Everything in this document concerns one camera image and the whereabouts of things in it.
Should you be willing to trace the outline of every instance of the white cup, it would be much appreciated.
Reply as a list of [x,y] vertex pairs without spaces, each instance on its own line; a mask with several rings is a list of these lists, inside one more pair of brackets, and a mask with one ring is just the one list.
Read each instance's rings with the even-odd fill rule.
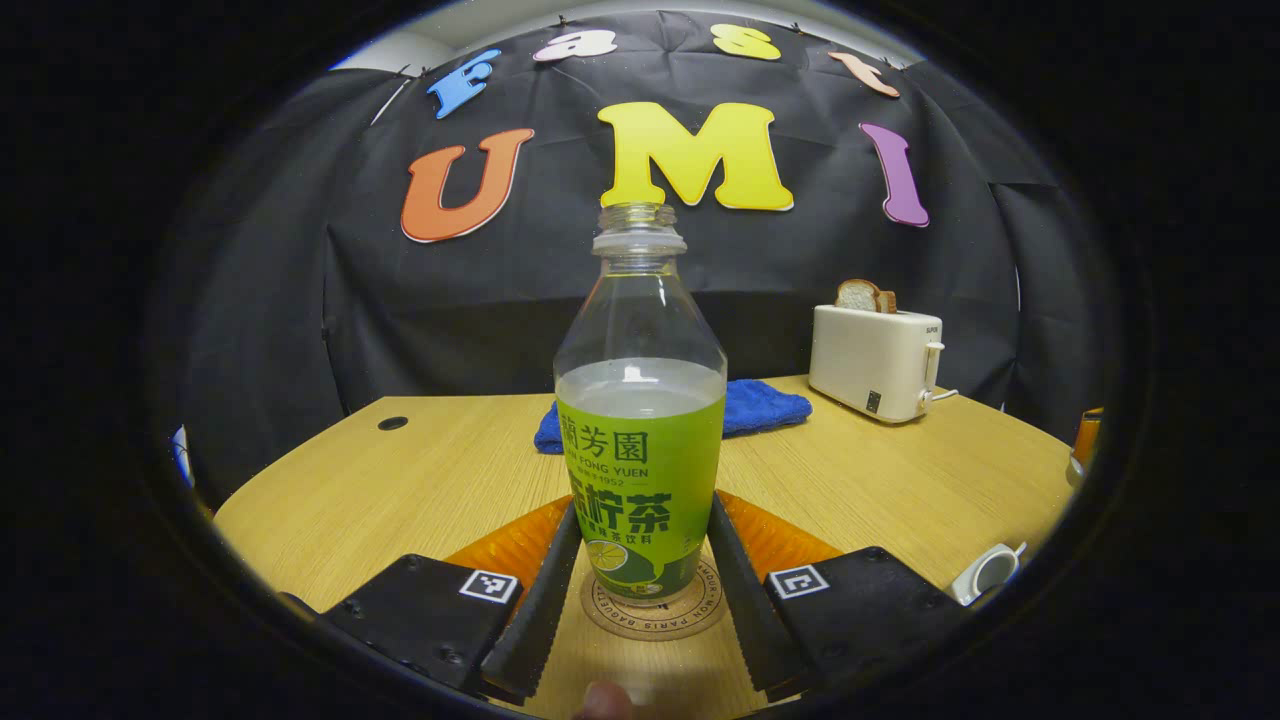
[[1018,550],[1000,543],[983,552],[951,583],[947,594],[965,607],[973,605],[982,593],[1014,577],[1024,550],[1027,550],[1025,542],[1018,546]]

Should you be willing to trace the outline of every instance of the yellow letter m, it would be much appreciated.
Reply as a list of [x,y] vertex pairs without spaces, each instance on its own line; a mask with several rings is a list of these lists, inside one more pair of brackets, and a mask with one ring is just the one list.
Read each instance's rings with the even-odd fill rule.
[[657,102],[609,105],[599,118],[613,126],[613,187],[600,196],[602,206],[662,202],[666,193],[649,177],[650,158],[686,205],[703,199],[721,160],[724,182],[716,188],[721,205],[790,210],[795,201],[778,178],[769,145],[773,113],[765,108],[717,105],[696,136]]

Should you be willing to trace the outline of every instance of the toaster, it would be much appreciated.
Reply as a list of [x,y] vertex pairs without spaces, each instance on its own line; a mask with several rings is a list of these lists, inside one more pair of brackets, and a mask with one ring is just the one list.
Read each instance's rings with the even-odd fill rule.
[[884,423],[929,411],[942,320],[918,313],[813,309],[809,386]]

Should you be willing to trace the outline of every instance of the orange letter u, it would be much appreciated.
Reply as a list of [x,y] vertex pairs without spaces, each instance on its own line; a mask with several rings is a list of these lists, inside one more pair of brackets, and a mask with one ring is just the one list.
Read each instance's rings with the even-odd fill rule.
[[461,208],[444,209],[440,196],[444,193],[444,181],[449,177],[449,165],[466,149],[454,145],[413,160],[408,167],[413,179],[408,183],[404,210],[401,213],[404,234],[416,242],[435,242],[467,234],[492,220],[507,204],[511,181],[516,177],[520,145],[530,137],[534,137],[534,131],[520,128],[490,135],[480,141],[480,150],[489,154],[484,177],[480,178],[480,190],[475,197]]

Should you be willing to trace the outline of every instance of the plastic bottle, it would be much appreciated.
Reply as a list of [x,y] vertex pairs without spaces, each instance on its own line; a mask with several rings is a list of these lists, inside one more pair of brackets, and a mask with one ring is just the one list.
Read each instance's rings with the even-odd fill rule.
[[600,277],[556,354],[573,507],[600,585],[658,605],[689,587],[716,492],[728,363],[676,273],[669,206],[612,205]]

